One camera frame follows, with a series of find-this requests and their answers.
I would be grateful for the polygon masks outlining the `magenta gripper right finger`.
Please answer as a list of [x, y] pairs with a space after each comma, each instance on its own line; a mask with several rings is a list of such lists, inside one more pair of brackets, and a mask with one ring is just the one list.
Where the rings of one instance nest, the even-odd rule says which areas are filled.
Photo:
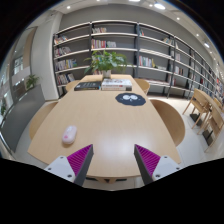
[[134, 156], [145, 185], [181, 169], [168, 155], [159, 156], [137, 144], [134, 145]]

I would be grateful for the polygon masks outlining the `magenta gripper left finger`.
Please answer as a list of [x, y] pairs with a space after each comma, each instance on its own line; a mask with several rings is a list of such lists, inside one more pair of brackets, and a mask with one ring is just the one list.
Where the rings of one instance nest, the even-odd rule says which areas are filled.
[[45, 171], [82, 186], [93, 154], [93, 145], [90, 144], [69, 156], [59, 156], [45, 168]]

